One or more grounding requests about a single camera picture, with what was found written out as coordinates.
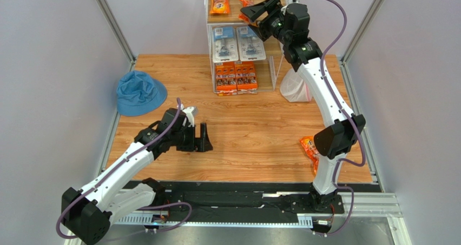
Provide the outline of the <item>white Gillette razor pack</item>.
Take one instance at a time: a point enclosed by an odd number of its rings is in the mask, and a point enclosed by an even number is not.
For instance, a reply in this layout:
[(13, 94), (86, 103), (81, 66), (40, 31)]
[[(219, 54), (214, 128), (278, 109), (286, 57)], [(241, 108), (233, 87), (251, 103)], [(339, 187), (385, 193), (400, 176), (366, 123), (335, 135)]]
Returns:
[(264, 42), (248, 27), (236, 28), (240, 61), (262, 61), (266, 59)]

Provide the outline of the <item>blue card razor blister pack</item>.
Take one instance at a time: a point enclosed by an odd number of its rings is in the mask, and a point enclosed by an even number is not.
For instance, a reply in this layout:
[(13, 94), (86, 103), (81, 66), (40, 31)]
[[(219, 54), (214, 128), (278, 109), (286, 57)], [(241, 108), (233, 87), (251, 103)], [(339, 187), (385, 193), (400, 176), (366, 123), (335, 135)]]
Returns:
[(235, 62), (239, 60), (237, 39), (233, 27), (213, 29), (213, 62)]

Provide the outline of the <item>orange razor box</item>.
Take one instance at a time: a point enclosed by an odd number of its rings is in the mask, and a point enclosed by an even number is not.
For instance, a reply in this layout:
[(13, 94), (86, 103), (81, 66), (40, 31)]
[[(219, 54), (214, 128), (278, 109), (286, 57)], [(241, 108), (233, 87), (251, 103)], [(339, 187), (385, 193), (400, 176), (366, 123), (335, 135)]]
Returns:
[(215, 63), (215, 88), (218, 96), (237, 94), (238, 89), (233, 62)]
[(250, 93), (258, 89), (254, 62), (236, 61), (234, 62), (234, 68), (238, 94)]

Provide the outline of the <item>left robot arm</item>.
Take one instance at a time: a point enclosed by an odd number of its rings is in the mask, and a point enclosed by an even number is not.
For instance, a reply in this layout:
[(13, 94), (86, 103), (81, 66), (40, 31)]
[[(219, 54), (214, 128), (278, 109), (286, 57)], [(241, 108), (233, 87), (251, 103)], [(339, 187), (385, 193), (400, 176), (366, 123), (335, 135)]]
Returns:
[(196, 136), (197, 113), (195, 106), (168, 109), (161, 120), (142, 129), (128, 149), (98, 177), (80, 189), (67, 189), (56, 223), (58, 235), (97, 244), (119, 219), (148, 206), (161, 209), (164, 187), (152, 178), (125, 193), (120, 190), (171, 147), (187, 153), (213, 150), (205, 123), (200, 124), (200, 136)]

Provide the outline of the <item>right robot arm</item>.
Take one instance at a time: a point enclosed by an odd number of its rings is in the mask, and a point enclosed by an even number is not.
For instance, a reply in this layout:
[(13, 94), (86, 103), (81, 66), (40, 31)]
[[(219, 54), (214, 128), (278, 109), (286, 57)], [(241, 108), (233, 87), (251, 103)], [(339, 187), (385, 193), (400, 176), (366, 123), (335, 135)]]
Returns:
[(308, 7), (299, 0), (292, 1), (283, 5), (281, 0), (264, 0), (240, 12), (262, 41), (273, 37), (282, 44), (285, 60), (307, 84), (320, 109), (325, 127), (313, 138), (319, 162), (308, 204), (312, 210), (322, 212), (337, 196), (342, 162), (349, 162), (347, 154), (356, 143), (363, 142), (361, 133), (366, 120), (342, 98), (327, 71), (326, 52), (309, 38)]

